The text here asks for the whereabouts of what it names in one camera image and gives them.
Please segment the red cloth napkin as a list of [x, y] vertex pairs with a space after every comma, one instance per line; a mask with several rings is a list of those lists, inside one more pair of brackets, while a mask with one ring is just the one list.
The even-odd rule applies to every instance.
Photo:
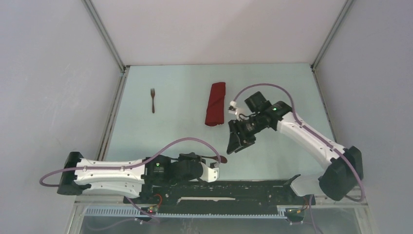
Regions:
[[226, 95], [226, 83], [212, 84], [206, 109], [206, 126], [217, 126], [224, 123], [224, 103]]

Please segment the brown wooden fork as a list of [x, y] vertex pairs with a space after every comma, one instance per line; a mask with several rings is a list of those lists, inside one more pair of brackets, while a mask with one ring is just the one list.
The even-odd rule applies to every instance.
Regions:
[[151, 95], [151, 111], [152, 111], [152, 113], [154, 114], [154, 113], [155, 113], [155, 103], [154, 103], [154, 99], [155, 99], [155, 95], [156, 95], [156, 92], [155, 92], [155, 89], [154, 89], [154, 88], [151, 88], [151, 89], [150, 89], [150, 95]]

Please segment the brown wooden spoon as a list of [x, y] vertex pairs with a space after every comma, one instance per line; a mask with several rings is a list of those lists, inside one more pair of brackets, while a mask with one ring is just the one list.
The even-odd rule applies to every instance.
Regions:
[[226, 164], [227, 158], [225, 156], [201, 156], [201, 158], [213, 159], [215, 161], [220, 161], [220, 163]]

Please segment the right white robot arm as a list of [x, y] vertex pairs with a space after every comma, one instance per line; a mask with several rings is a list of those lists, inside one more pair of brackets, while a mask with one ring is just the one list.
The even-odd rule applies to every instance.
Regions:
[[291, 179], [283, 191], [286, 202], [295, 204], [305, 195], [324, 193], [334, 201], [348, 197], [348, 193], [362, 180], [361, 152], [352, 146], [348, 149], [319, 134], [304, 121], [298, 119], [292, 107], [283, 101], [271, 104], [264, 101], [253, 114], [243, 119], [243, 114], [231, 101], [228, 111], [236, 115], [228, 122], [229, 141], [226, 153], [237, 153], [256, 141], [255, 135], [271, 128], [289, 137], [303, 147], [325, 170], [322, 175], [298, 175]]

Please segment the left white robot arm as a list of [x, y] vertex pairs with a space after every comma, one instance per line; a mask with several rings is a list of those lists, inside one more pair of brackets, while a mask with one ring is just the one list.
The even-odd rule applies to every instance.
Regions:
[[71, 152], [65, 162], [57, 193], [119, 194], [137, 198], [142, 203], [152, 201], [153, 187], [175, 186], [190, 180], [214, 182], [216, 169], [195, 153], [180, 154], [178, 158], [158, 155], [149, 163], [137, 161], [104, 162], [85, 159], [79, 152]]

